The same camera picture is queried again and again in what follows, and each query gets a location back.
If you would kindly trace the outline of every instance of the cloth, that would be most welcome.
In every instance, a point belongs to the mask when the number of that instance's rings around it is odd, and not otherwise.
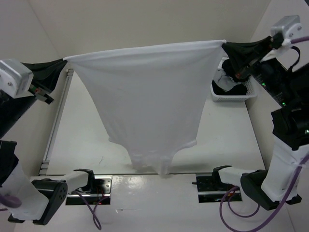
[[[241,84],[239,82],[238,83],[234,82],[233,79],[230,76],[228,76],[222,69],[217,69],[213,80],[217,84],[217,86],[223,89],[224,91],[230,91],[236,85]]]
[[[77,72],[110,141],[132,165],[167,174],[192,147],[224,40],[102,51],[64,58]]]
[[[244,85],[236,85],[235,87],[233,87],[230,91],[224,91],[223,89],[221,89],[219,86],[217,86],[217,84],[212,81],[212,89],[213,92],[217,95],[221,95],[221,96],[238,96],[238,95],[246,95],[247,94],[247,87],[245,87]]]

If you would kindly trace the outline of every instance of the table surface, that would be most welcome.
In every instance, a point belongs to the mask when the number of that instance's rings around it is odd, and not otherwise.
[[[88,168],[96,174],[114,174],[111,205],[102,205],[97,216],[103,230],[113,232],[213,232],[229,231],[221,222],[219,203],[198,203],[195,174],[214,167],[233,165],[243,169],[263,169],[263,161],[244,102],[205,102],[197,145],[174,156],[171,172],[158,175],[136,174],[126,150],[108,141],[89,93],[77,74],[73,75],[53,146],[49,149],[47,174],[66,174]],[[145,168],[142,173],[154,173]],[[244,215],[256,204],[243,195],[243,202],[232,203]],[[247,231],[261,224],[271,212],[261,209],[255,217],[240,219],[224,205],[224,217],[232,227]],[[35,226],[27,221],[17,224],[15,232],[97,231],[85,205],[60,209],[48,225]],[[294,231],[286,207],[261,231]]]
[[[107,232],[227,232],[220,220],[219,203],[198,203],[195,174],[113,176],[110,205],[100,205],[96,215]],[[248,215],[256,203],[243,196],[232,202],[234,210]],[[227,223],[240,231],[260,225],[272,211],[260,209],[253,218],[236,217],[223,206]],[[31,221],[16,224],[15,232],[96,232],[85,205],[62,204],[46,226]],[[261,232],[293,232],[286,207]]]
[[[136,171],[127,151],[108,141],[96,107],[76,73],[67,93],[62,116],[49,149],[47,174],[67,174],[76,168],[96,174],[155,173]],[[170,173],[207,173],[222,165],[263,169],[263,161],[245,102],[205,102],[197,145],[177,152]]]

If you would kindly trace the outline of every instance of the purple cable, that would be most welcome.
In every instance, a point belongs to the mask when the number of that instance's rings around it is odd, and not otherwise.
[[[232,199],[234,196],[235,196],[235,194],[232,195],[232,196],[228,199],[227,204],[228,204],[228,207],[230,208],[230,210],[232,211],[232,213],[235,214],[236,216],[238,216],[238,217],[240,217],[240,218],[251,218],[251,217],[253,217],[254,215],[256,215],[257,212],[259,212],[259,210],[260,210],[260,205],[257,206],[257,209],[255,210],[255,212],[254,212],[253,214],[250,214],[250,215],[240,215],[240,214],[236,213],[236,212],[232,209],[231,203],[230,203],[230,202],[231,202],[231,199]]]
[[[96,216],[96,208],[97,206],[105,199],[107,199],[108,197],[102,197],[102,199],[100,199],[94,209],[92,210],[92,208],[90,207],[89,203],[87,202],[87,200],[85,199],[85,197],[83,197],[78,191],[74,191],[73,192],[74,194],[77,194],[78,196],[80,196],[80,198],[83,200],[83,202],[87,205],[88,209],[90,210],[91,214],[92,214],[92,219],[93,219],[93,222],[95,224],[95,226],[97,227],[97,229],[100,231],[102,230],[102,226],[101,226],[101,223],[100,223],[100,220],[98,219],[98,217]]]
[[[265,227],[276,215],[277,213],[281,210],[281,208],[284,206],[286,200],[288,199],[297,179],[298,179],[298,176],[302,170],[302,166],[301,165],[304,165],[307,161],[309,160],[309,155],[306,155],[303,160],[300,162],[300,166],[298,166],[295,170],[295,173],[294,173],[294,176],[292,178],[292,181],[284,195],[284,197],[282,198],[281,202],[279,203],[278,207],[274,210],[274,212],[261,224],[259,225],[258,227],[256,227],[255,229],[253,230],[250,230],[250,231],[245,231],[245,232],[257,232],[259,231],[260,229],[262,229],[263,227]],[[229,193],[231,193],[232,191],[236,190],[238,187],[233,187],[231,190],[229,190],[224,196],[223,198],[221,199],[220,201],[220,207],[219,207],[219,214],[220,214],[220,218],[221,218],[221,221],[223,222],[223,224],[228,228],[230,229],[231,231],[233,232],[244,232],[244,231],[238,231],[238,230],[235,230],[233,229],[232,227],[230,227],[226,221],[224,220],[223,218],[223,215],[222,215],[222,206],[223,206],[223,202],[225,201],[226,197],[228,196]]]
[[[304,41],[309,41],[309,36],[301,37],[301,38],[298,38],[298,39],[293,39],[293,40],[291,40],[291,44],[301,43],[301,42],[304,42]]]
[[[2,196],[0,194],[0,203],[9,208],[18,208],[21,206],[21,201],[17,197]]]

